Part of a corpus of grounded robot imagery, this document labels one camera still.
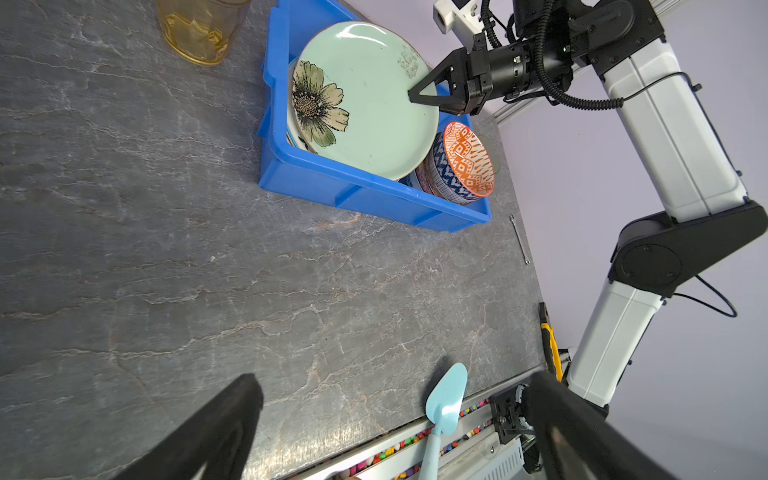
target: orange patterned bowl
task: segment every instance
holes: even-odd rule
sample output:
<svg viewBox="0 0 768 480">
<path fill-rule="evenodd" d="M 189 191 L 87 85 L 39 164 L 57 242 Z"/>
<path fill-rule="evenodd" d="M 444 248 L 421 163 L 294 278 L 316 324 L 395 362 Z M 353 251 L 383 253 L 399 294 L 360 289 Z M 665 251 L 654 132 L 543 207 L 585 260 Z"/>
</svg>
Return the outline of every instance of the orange patterned bowl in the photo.
<svg viewBox="0 0 768 480">
<path fill-rule="evenodd" d="M 431 157 L 428 167 L 432 183 L 446 200 L 467 204 L 493 191 L 491 156 L 475 132 L 463 123 L 453 121 L 437 135 Z"/>
</svg>

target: bowl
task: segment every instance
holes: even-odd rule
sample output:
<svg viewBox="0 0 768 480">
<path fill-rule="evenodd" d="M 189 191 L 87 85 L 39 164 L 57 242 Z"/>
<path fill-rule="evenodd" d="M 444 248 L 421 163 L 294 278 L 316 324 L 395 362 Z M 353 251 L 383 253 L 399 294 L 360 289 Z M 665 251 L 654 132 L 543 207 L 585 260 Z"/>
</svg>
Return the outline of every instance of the bowl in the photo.
<svg viewBox="0 0 768 480">
<path fill-rule="evenodd" d="M 437 189 L 435 188 L 435 185 L 432 183 L 432 181 L 429 178 L 429 170 L 427 165 L 428 165 L 428 162 L 431 162 L 431 161 L 432 161 L 432 155 L 430 153 L 430 154 L 427 154 L 427 158 L 425 158 L 424 161 L 420 163 L 413 172 L 403 177 L 400 180 L 400 183 L 408 187 L 415 188 L 416 190 L 419 190 L 426 194 L 443 198 L 443 196 L 437 191 Z"/>
<path fill-rule="evenodd" d="M 475 132 L 463 123 L 453 121 L 437 134 L 431 157 L 427 162 L 430 180 L 446 200 L 466 205 L 493 191 L 491 157 Z"/>
<path fill-rule="evenodd" d="M 301 136 L 318 155 L 398 181 L 424 160 L 437 131 L 439 109 L 408 96 L 428 73 L 416 50 L 386 28 L 331 25 L 310 40 L 293 72 Z"/>
</svg>

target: stacked bowls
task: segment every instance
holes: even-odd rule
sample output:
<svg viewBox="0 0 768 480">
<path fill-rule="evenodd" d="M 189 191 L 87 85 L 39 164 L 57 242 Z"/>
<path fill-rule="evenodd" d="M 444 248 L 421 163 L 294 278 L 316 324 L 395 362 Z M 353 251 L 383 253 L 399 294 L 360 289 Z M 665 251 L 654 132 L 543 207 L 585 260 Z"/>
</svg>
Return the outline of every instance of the stacked bowls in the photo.
<svg viewBox="0 0 768 480">
<path fill-rule="evenodd" d="M 475 132 L 454 121 L 437 134 L 424 161 L 402 182 L 467 205 L 491 194 L 495 175 L 491 157 Z"/>
</svg>

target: plate with flower design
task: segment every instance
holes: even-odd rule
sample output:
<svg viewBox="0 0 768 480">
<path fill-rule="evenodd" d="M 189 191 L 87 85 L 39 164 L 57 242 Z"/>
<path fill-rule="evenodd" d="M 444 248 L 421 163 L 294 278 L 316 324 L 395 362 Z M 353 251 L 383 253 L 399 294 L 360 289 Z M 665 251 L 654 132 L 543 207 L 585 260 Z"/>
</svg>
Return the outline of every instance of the plate with flower design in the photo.
<svg viewBox="0 0 768 480">
<path fill-rule="evenodd" d="M 390 180 L 424 160 L 437 133 L 437 107 L 408 90 L 429 73 L 397 34 L 342 22 L 317 34 L 293 71 L 291 100 L 302 137 L 317 154 Z M 434 84 L 422 94 L 437 95 Z"/>
</svg>

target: black cable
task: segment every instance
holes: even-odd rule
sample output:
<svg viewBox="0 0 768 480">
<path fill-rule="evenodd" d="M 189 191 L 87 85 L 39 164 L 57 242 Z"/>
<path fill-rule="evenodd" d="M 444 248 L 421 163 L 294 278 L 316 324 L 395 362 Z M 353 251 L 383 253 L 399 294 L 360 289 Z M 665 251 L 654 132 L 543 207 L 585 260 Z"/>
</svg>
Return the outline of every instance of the black cable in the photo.
<svg viewBox="0 0 768 480">
<path fill-rule="evenodd" d="M 694 302 L 698 302 L 698 303 L 701 303 L 701 304 L 702 304 L 702 305 L 704 305 L 705 307 L 711 308 L 712 310 L 714 310 L 714 311 L 716 311 L 716 312 L 718 312 L 718 313 L 720 313 L 720 314 L 722 314 L 722 315 L 725 315 L 725 316 L 727 316 L 727 317 L 730 317 L 730 318 L 736 318 L 736 317 L 739 315 L 739 314 L 736 312 L 736 309 L 735 309 L 735 308 L 733 308 L 733 304 L 732 304 L 732 303 L 731 303 L 731 302 L 730 302 L 730 301 L 729 301 L 729 300 L 728 300 L 728 299 L 727 299 L 727 298 L 726 298 L 726 297 L 725 297 L 725 296 L 724 296 L 722 293 L 718 292 L 718 291 L 717 291 L 717 289 L 716 289 L 715 287 L 711 286 L 709 283 L 707 283 L 707 281 L 706 281 L 706 280 L 704 280 L 704 279 L 703 279 L 703 278 L 701 278 L 700 276 L 696 275 L 696 278 L 697 278 L 697 279 L 699 279 L 699 281 L 700 281 L 701 283 L 703 283 L 703 284 L 704 284 L 704 286 L 705 286 L 706 288 L 708 288 L 708 289 L 712 290 L 713 292 L 715 292 L 715 294 L 716 294 L 718 297 L 720 297 L 721 299 L 723 299 L 723 301 L 725 302 L 725 304 L 726 304 L 726 305 L 728 305 L 728 308 L 730 308 L 730 311 L 731 311 L 731 313 L 726 313 L 726 312 L 724 312 L 723 310 L 720 310 L 719 308 L 717 308 L 717 307 L 715 307 L 715 306 L 711 306 L 711 305 L 710 305 L 709 303 L 707 303 L 707 302 L 704 302 L 704 301 L 702 301 L 702 300 L 699 300 L 698 298 L 692 297 L 692 296 L 690 296 L 690 295 L 685 295 L 684 293 L 673 293 L 672 295 L 673 295 L 673 296 L 682 296 L 683 298 L 687 298 L 688 300 L 693 300 Z"/>
<path fill-rule="evenodd" d="M 493 19 L 494 19 L 494 20 L 496 20 L 496 23 L 498 23 L 500 26 L 502 26 L 502 27 L 503 27 L 504 31 L 506 31 L 506 30 L 507 30 L 507 25 L 504 25 L 504 22 L 502 22 L 501 20 L 499 20 L 499 19 L 498 19 L 498 17 L 496 16 L 496 14 L 495 14 L 494 12 L 491 12 L 491 16 L 493 17 Z"/>
<path fill-rule="evenodd" d="M 518 37 L 515 35 L 515 33 L 512 31 L 512 27 L 515 26 L 515 14 L 509 15 L 509 22 L 507 23 L 507 26 L 504 28 L 507 32 L 507 39 L 509 40 L 509 43 L 512 43 L 513 41 L 517 41 Z"/>
<path fill-rule="evenodd" d="M 483 5 L 486 5 L 488 2 L 490 2 L 490 0 L 483 0 Z M 584 100 L 582 98 L 572 97 L 562 91 L 556 84 L 554 84 L 552 79 L 549 78 L 549 75 L 547 75 L 547 71 L 544 68 L 544 40 L 546 39 L 547 27 L 549 18 L 552 15 L 553 7 L 554 0 L 546 0 L 544 8 L 541 11 L 541 18 L 539 19 L 536 42 L 533 50 L 534 69 L 536 70 L 536 76 L 538 77 L 539 83 L 541 83 L 541 87 L 553 99 L 568 107 L 578 108 L 580 110 L 613 110 L 615 108 L 621 108 L 624 105 L 623 98 L 614 98 L 611 100 Z"/>
<path fill-rule="evenodd" d="M 676 72 L 674 72 L 674 73 L 670 73 L 669 75 L 664 75 L 662 78 L 659 78 L 659 79 L 658 79 L 658 80 L 656 80 L 656 81 L 652 81 L 650 84 L 646 85 L 645 87 L 642 87 L 640 90 L 638 90 L 638 91 L 634 92 L 634 93 L 633 93 L 632 95 L 630 95 L 629 97 L 624 97 L 624 101 L 627 101 L 627 100 L 631 100 L 631 99 L 633 99 L 633 98 L 637 97 L 639 94 L 643 93 L 643 92 L 644 92 L 644 91 L 646 91 L 648 88 L 651 88 L 651 87 L 653 87 L 655 84 L 659 83 L 659 82 L 660 82 L 660 81 L 662 81 L 662 80 L 667 80 L 668 78 L 671 78 L 671 77 L 676 77 L 676 76 L 678 76 L 678 75 L 680 75 L 681 77 L 685 77 L 686 81 L 688 82 L 688 86 L 689 86 L 689 87 L 690 87 L 690 89 L 691 89 L 691 90 L 693 90 L 694 92 L 701 90 L 701 84 L 696 84 L 696 85 L 694 85 L 694 84 L 693 84 L 693 82 L 691 82 L 691 81 L 690 81 L 690 77 L 688 76 L 688 74 L 687 74 L 687 73 L 685 73 L 684 71 L 676 71 Z"/>
<path fill-rule="evenodd" d="M 493 48 L 499 48 L 502 46 L 502 43 L 496 38 L 496 32 L 493 31 L 493 25 L 491 24 L 491 10 L 488 8 L 490 3 L 491 0 L 482 0 L 482 4 L 480 5 L 480 19 L 485 27 L 485 36 L 488 37 L 491 46 Z"/>
<path fill-rule="evenodd" d="M 670 73 L 670 74 L 668 74 L 668 75 L 664 75 L 662 78 L 659 78 L 659 79 L 658 79 L 658 80 L 656 80 L 656 81 L 652 81 L 650 84 L 646 85 L 645 87 L 642 87 L 640 90 L 638 90 L 638 91 L 634 92 L 634 93 L 633 93 L 632 95 L 630 95 L 629 97 L 624 97 L 624 98 L 622 98 L 622 100 L 624 100 L 624 101 L 627 101 L 627 100 L 631 100 L 632 98 L 635 98 L 635 97 L 637 97 L 639 94 L 641 94 L 641 93 L 643 93 L 644 91 L 646 91 L 648 88 L 651 88 L 651 87 L 653 87 L 655 84 L 659 83 L 660 81 L 663 81 L 663 80 L 667 80 L 668 78 L 672 78 L 672 77 L 676 77 L 676 76 L 685 77 L 686 81 L 688 82 L 688 86 L 690 87 L 690 89 L 691 89 L 691 90 L 692 90 L 694 93 L 695 93 L 695 92 L 697 92 L 697 91 L 699 91 L 699 90 L 701 90 L 701 84 L 696 84 L 696 85 L 694 85 L 694 84 L 693 84 L 693 82 L 690 80 L 690 76 L 689 76 L 687 73 L 685 73 L 684 71 L 676 71 L 676 72 L 674 72 L 674 73 Z M 559 104 L 560 104 L 560 102 L 558 102 L 558 101 L 556 101 L 556 100 L 552 100 L 552 99 L 551 99 L 551 98 L 549 98 L 547 95 L 548 95 L 548 94 L 547 94 L 547 92 L 546 92 L 546 91 L 535 91 L 535 92 L 532 92 L 532 93 L 529 93 L 529 94 L 520 95 L 519 97 L 510 98 L 509 100 L 508 100 L 508 99 L 505 97 L 505 98 L 504 98 L 504 102 L 505 102 L 505 103 L 508 103 L 508 104 L 515 104 L 515 103 L 517 103 L 517 102 L 519 102 L 519 101 L 528 100 L 529 98 L 539 98 L 539 97 L 544 97 L 544 98 L 546 98 L 546 99 L 547 99 L 547 101 L 548 101 L 550 104 L 552 104 L 552 105 L 559 105 Z M 710 127 L 712 128 L 712 131 L 715 131 L 715 127 L 712 125 L 712 122 L 710 122 Z M 723 142 L 720 142 L 720 146 L 723 148 L 723 151 L 725 151 L 725 147 L 723 147 Z"/>
<path fill-rule="evenodd" d="M 516 104 L 519 101 L 528 100 L 529 98 L 541 98 L 541 97 L 546 98 L 547 101 L 549 102 L 549 104 L 552 105 L 553 107 L 555 105 L 559 105 L 560 104 L 559 101 L 552 100 L 551 98 L 549 98 L 549 96 L 547 96 L 547 92 L 545 92 L 545 91 L 533 91 L 533 92 L 531 92 L 529 94 L 523 94 L 523 95 L 520 95 L 519 97 L 510 98 L 510 99 L 507 99 L 506 97 L 504 97 L 503 101 L 506 104 Z"/>
</svg>

